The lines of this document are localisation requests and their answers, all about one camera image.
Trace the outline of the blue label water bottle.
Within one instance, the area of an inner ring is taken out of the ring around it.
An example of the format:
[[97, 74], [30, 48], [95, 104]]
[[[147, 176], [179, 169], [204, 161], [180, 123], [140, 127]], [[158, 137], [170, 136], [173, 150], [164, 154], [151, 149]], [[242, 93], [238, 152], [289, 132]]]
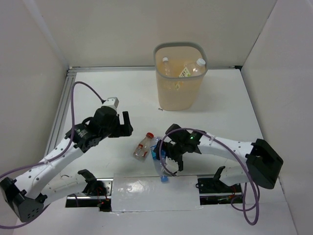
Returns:
[[157, 143], [158, 143], [159, 140], [161, 140], [161, 137], [153, 137], [152, 138], [150, 151], [151, 151], [151, 155], [152, 155], [152, 159], [153, 159], [153, 162], [154, 162], [154, 165], [155, 165], [156, 172], [160, 176], [160, 181], [163, 184], [165, 184], [165, 183], [169, 182], [169, 177], [165, 173], [163, 173], [163, 171], [162, 171], [162, 164], [161, 164], [160, 160], [157, 159], [157, 154], [154, 152], [154, 150], [156, 150]]

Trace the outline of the red cap bottle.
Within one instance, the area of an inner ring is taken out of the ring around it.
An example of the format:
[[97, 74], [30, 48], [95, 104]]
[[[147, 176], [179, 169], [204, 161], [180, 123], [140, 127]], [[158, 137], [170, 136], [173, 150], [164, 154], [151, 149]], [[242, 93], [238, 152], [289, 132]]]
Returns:
[[152, 139], [154, 138], [154, 135], [150, 132], [148, 132], [145, 136], [145, 138], [137, 145], [133, 152], [133, 156], [139, 160], [139, 161], [145, 161], [149, 151]]

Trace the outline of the clear bottle white cap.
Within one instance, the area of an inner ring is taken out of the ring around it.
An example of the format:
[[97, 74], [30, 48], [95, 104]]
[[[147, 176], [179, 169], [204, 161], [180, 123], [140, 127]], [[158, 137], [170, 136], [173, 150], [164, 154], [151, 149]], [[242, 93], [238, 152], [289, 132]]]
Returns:
[[172, 76], [172, 70], [171, 70], [171, 66], [170, 66], [168, 57], [162, 58], [162, 64], [163, 64], [163, 74], [167, 77], [171, 77]]

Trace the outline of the beige label clear bottle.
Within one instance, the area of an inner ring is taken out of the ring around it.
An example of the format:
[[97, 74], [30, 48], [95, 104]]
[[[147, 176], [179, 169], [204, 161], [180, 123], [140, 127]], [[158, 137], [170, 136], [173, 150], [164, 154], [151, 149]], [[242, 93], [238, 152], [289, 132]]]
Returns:
[[179, 81], [175, 83], [175, 88], [178, 91], [183, 85], [193, 81], [193, 77], [200, 76], [205, 72], [206, 61], [203, 58], [197, 59], [195, 62], [184, 65], [178, 73]]

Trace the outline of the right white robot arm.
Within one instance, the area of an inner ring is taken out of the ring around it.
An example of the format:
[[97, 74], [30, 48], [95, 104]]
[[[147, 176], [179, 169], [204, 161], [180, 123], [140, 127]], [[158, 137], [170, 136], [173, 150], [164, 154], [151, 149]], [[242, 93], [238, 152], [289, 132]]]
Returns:
[[177, 124], [172, 124], [165, 136], [170, 141], [159, 140], [154, 152], [166, 174], [174, 176], [183, 171], [185, 153], [214, 155], [238, 162], [237, 167], [218, 168], [213, 186], [219, 192], [226, 191], [232, 185], [250, 181], [259, 187], [273, 189], [284, 163], [263, 139], [254, 142], [234, 141], [198, 129], [181, 128]]

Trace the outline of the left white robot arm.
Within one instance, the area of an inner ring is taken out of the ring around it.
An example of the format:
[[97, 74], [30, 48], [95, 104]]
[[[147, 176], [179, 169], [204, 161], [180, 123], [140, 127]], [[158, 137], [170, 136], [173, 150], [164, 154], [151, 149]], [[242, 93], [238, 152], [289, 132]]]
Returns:
[[102, 106], [94, 116], [74, 125], [59, 145], [37, 164], [27, 166], [27, 172], [16, 178], [10, 178], [8, 174], [2, 176], [2, 195], [20, 222], [33, 221], [48, 205], [64, 196], [77, 192], [92, 195], [96, 191], [100, 182], [86, 169], [56, 184], [51, 180], [103, 139], [129, 137], [133, 131], [129, 113], [124, 111], [122, 115], [123, 124], [114, 107]]

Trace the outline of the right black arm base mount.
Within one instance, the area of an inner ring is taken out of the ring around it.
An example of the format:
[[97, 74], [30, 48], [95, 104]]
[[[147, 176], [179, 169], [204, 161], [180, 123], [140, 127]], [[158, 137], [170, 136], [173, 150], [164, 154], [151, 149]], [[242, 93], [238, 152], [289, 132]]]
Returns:
[[239, 184], [227, 186], [213, 177], [198, 178], [196, 188], [199, 191], [200, 205], [234, 204], [242, 203], [242, 188]]

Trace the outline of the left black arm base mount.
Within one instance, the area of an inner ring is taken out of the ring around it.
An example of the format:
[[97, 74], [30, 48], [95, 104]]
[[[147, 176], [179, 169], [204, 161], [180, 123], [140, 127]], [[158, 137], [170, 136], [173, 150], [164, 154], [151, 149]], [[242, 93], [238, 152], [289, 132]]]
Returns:
[[90, 193], [76, 193], [66, 198], [66, 208], [92, 208], [112, 212], [113, 178], [98, 178], [98, 186]]

